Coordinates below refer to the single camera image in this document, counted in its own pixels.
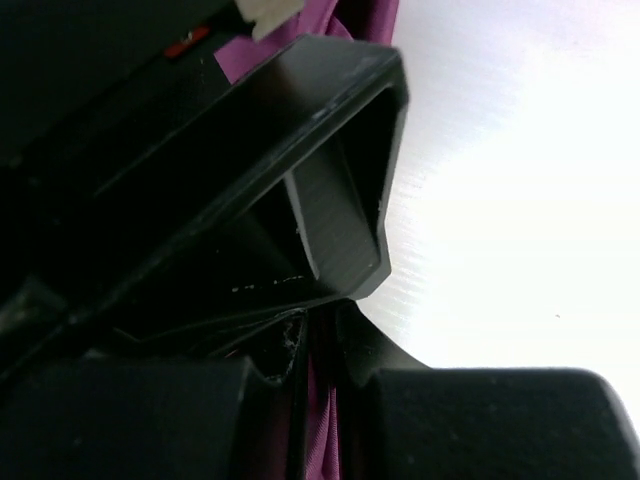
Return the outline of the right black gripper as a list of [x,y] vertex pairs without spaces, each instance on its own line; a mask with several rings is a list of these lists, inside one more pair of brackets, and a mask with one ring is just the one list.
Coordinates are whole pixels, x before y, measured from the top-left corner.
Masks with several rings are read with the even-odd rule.
[[1,5],[1,376],[83,348],[194,250],[233,1]]

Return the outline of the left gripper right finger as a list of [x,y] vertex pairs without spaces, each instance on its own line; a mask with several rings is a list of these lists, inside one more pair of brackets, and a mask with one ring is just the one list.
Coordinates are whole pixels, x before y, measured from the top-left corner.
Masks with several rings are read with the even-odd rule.
[[334,311],[346,479],[635,479],[639,440],[599,375],[430,368],[352,302]]

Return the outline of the purple cloth napkin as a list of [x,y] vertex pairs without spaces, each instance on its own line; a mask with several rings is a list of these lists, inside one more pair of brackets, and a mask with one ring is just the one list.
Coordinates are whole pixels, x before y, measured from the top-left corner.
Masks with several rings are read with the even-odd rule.
[[[303,34],[342,37],[389,45],[399,2],[307,1],[302,10],[259,42],[239,36],[221,47],[215,59],[230,83],[235,83],[277,50]],[[338,410],[331,368],[316,353],[308,362],[307,479],[338,479],[340,454]]]

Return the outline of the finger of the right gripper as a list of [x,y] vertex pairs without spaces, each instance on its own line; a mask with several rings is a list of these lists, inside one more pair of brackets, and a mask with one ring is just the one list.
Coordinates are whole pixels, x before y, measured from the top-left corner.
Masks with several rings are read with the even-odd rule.
[[201,113],[185,230],[194,250],[87,343],[208,350],[280,316],[370,295],[389,275],[385,216],[409,103],[393,47],[302,36]]

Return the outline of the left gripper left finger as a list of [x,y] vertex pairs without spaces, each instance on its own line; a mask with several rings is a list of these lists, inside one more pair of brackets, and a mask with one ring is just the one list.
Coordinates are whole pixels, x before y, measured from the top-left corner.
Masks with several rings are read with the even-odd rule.
[[280,316],[214,357],[82,359],[1,397],[5,479],[300,479],[308,318]]

